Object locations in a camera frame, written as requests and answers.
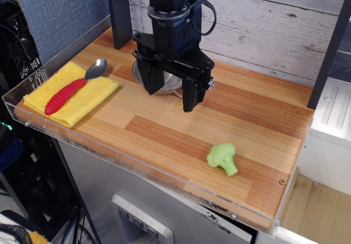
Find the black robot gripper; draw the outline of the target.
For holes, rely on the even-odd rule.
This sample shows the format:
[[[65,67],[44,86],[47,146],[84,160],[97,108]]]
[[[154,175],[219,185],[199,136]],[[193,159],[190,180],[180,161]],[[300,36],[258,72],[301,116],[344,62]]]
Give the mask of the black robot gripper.
[[[135,57],[145,90],[153,95],[165,85],[164,72],[182,79],[183,110],[192,112],[213,86],[214,62],[199,47],[203,2],[169,5],[152,2],[152,33],[137,32]]]

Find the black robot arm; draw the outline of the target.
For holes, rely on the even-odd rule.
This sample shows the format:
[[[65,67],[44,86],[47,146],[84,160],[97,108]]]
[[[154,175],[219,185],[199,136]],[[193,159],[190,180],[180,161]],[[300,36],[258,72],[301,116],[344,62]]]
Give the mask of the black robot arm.
[[[145,90],[150,95],[159,91],[165,85],[165,72],[181,78],[184,112],[203,102],[214,83],[214,62],[199,46],[201,38],[214,29],[202,31],[203,5],[215,11],[208,0],[149,0],[152,33],[133,35],[137,43],[134,56]]]

